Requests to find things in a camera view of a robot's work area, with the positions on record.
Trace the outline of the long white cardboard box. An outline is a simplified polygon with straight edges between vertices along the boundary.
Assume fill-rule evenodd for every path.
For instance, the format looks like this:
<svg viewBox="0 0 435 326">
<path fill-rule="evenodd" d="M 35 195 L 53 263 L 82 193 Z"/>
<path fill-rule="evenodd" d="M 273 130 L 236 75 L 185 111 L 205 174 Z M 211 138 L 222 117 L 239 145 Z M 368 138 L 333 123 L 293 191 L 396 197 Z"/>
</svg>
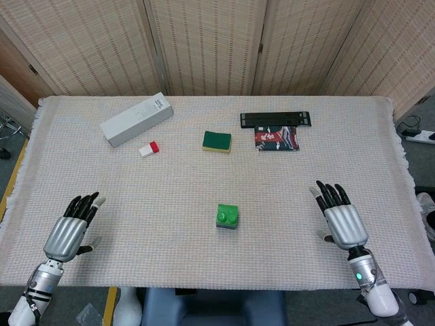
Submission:
<svg viewBox="0 0 435 326">
<path fill-rule="evenodd" d="M 119 147 L 173 116 L 173 108 L 159 92 L 99 126 L 112 147 Z"/>
</svg>

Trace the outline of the long black plastic tray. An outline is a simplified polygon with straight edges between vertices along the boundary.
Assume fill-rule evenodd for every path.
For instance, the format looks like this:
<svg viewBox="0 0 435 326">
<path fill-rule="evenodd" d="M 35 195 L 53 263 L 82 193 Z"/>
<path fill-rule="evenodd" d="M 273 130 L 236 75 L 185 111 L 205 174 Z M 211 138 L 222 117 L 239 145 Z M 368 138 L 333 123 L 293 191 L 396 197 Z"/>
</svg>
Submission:
<svg viewBox="0 0 435 326">
<path fill-rule="evenodd" d="M 242 128 L 257 126 L 312 126 L 308 111 L 274 112 L 274 113 L 241 113 Z"/>
</svg>

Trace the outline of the green yellow sponge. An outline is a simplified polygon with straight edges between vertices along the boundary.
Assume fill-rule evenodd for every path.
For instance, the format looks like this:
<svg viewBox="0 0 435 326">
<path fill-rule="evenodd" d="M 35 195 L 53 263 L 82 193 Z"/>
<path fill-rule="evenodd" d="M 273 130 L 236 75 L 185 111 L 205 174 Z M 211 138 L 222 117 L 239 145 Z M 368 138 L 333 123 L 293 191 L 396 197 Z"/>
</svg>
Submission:
<svg viewBox="0 0 435 326">
<path fill-rule="evenodd" d="M 205 151 L 230 153 L 232 135 L 228 133 L 211 132 L 206 130 L 203 137 L 202 148 Z"/>
</svg>

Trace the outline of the clear plastic bag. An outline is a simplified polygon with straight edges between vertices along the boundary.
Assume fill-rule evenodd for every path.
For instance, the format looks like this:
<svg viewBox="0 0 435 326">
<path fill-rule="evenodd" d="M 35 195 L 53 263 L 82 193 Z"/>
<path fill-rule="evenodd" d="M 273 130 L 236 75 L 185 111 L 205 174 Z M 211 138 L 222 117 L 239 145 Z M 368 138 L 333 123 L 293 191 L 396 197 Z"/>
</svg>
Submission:
<svg viewBox="0 0 435 326">
<path fill-rule="evenodd" d="M 102 326 L 103 318 L 97 309 L 89 302 L 84 309 L 76 316 L 80 326 Z"/>
</svg>

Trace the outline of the beige woven tablecloth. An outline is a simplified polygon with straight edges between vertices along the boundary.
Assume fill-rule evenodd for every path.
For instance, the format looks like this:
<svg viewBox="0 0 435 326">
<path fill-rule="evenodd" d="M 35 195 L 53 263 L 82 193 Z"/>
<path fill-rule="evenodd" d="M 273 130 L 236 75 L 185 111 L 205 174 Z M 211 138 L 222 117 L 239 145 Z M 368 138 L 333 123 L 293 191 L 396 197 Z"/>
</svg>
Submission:
<svg viewBox="0 0 435 326">
<path fill-rule="evenodd" d="M 119 146 L 100 124 L 141 97 L 51 96 L 40 101 L 16 188 L 0 223 L 0 285 L 23 285 L 70 201 L 104 205 L 65 264 L 64 286 L 316 290 L 356 287 L 347 253 L 323 241 L 309 188 L 338 183 L 358 209 L 368 248 L 396 288 L 435 289 L 435 254 L 380 96 L 172 96 L 169 119 Z M 308 111 L 298 151 L 258 151 L 241 113 Z M 232 135 L 230 153 L 205 151 L 205 131 Z M 155 141 L 159 152 L 142 158 Z M 215 224 L 237 206 L 235 229 Z"/>
</svg>

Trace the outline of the dark patterned pouch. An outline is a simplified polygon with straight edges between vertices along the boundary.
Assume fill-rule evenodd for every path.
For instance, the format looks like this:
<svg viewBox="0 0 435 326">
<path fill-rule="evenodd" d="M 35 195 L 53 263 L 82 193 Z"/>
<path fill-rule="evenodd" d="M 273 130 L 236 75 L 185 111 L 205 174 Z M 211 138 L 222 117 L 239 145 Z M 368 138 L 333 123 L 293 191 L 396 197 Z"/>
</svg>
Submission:
<svg viewBox="0 0 435 326">
<path fill-rule="evenodd" d="M 296 127 L 256 126 L 255 145 L 258 151 L 298 151 Z"/>
</svg>

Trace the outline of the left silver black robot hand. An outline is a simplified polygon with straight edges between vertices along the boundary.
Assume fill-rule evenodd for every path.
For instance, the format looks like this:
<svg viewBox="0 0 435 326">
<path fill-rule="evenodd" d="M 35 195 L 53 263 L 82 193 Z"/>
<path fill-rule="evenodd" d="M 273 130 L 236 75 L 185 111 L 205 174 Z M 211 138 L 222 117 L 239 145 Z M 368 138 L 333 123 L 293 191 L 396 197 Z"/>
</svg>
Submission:
<svg viewBox="0 0 435 326">
<path fill-rule="evenodd" d="M 69 203 L 63 216 L 56 222 L 46 241 L 43 248 L 46 257 L 65 263 L 77 255 L 95 250 L 102 236 L 96 237 L 88 245 L 82 245 L 82 240 L 104 202 L 105 197 L 99 197 L 98 192 L 84 197 L 75 197 Z"/>
</svg>

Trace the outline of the green toy brick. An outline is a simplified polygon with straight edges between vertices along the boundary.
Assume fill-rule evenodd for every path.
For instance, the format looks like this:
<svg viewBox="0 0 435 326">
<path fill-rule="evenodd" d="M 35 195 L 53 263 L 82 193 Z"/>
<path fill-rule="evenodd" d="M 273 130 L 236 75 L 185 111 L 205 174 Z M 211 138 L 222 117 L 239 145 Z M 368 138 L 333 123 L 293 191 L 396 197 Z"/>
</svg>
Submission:
<svg viewBox="0 0 435 326">
<path fill-rule="evenodd" d="M 238 225 L 239 209 L 237 206 L 218 204 L 215 224 L 218 228 L 235 229 Z"/>
</svg>

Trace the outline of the white power strip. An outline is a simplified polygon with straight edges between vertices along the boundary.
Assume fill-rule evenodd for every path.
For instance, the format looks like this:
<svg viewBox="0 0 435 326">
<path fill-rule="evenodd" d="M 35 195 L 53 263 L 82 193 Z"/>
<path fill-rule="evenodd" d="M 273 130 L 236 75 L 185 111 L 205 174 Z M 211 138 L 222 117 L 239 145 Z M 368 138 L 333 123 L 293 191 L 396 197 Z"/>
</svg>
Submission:
<svg viewBox="0 0 435 326">
<path fill-rule="evenodd" d="M 422 130 L 419 134 L 413 137 L 407 136 L 405 139 L 411 142 L 435 145 L 435 132 L 429 130 Z"/>
</svg>

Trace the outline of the red and white eraser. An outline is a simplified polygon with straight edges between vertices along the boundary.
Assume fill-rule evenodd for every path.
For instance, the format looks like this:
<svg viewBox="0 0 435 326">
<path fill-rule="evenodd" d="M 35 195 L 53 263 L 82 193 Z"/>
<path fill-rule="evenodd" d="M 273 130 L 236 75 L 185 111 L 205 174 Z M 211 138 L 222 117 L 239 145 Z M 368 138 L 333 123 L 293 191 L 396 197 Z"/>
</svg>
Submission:
<svg viewBox="0 0 435 326">
<path fill-rule="evenodd" d="M 144 157 L 148 157 L 150 155 L 153 155 L 155 153 L 158 153 L 159 151 L 160 150 L 159 150 L 158 144 L 155 141 L 152 141 L 152 142 L 148 143 L 147 145 L 141 147 L 139 149 L 139 154 L 142 158 L 144 158 Z"/>
</svg>

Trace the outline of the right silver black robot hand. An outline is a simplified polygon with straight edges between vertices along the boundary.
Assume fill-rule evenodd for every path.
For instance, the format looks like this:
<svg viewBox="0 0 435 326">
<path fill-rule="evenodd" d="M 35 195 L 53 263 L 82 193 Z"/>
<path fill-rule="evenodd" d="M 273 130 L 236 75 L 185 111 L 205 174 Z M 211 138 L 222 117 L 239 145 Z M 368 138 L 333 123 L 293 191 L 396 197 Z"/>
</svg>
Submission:
<svg viewBox="0 0 435 326">
<path fill-rule="evenodd" d="M 316 185 L 309 190 L 328 224 L 336 246 L 346 251 L 363 247 L 368 241 L 368 233 L 344 188 L 338 183 L 332 186 L 320 180 L 316 181 Z"/>
</svg>

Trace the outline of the white robot torso column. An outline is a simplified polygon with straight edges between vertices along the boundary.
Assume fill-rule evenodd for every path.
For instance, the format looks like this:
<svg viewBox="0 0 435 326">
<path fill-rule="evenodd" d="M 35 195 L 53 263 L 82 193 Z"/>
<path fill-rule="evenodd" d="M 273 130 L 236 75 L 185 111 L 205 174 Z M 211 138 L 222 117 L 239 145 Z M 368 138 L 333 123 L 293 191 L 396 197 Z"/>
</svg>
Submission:
<svg viewBox="0 0 435 326">
<path fill-rule="evenodd" d="M 114 310 L 113 326 L 140 326 L 142 305 L 134 287 L 121 287 L 120 299 Z"/>
</svg>

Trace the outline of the woven folding screen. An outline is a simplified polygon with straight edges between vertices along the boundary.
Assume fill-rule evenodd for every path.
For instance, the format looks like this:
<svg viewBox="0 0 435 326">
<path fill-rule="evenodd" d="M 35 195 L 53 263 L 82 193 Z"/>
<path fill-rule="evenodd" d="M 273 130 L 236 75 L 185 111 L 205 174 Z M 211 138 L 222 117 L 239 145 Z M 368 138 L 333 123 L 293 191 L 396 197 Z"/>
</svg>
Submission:
<svg viewBox="0 0 435 326">
<path fill-rule="evenodd" d="M 0 0 L 30 96 L 435 95 L 435 0 Z"/>
</svg>

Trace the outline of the metal chair base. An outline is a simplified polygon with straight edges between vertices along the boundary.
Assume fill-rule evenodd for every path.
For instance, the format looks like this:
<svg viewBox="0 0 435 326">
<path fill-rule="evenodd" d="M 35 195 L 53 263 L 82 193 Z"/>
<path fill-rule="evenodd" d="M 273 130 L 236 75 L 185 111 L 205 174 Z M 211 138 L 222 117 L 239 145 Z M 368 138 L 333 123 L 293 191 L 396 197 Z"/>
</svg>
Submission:
<svg viewBox="0 0 435 326">
<path fill-rule="evenodd" d="M 10 116 L 0 112 L 0 160 L 9 160 L 11 153 L 4 146 L 2 142 L 16 136 L 27 137 L 21 125 L 17 124 Z"/>
</svg>

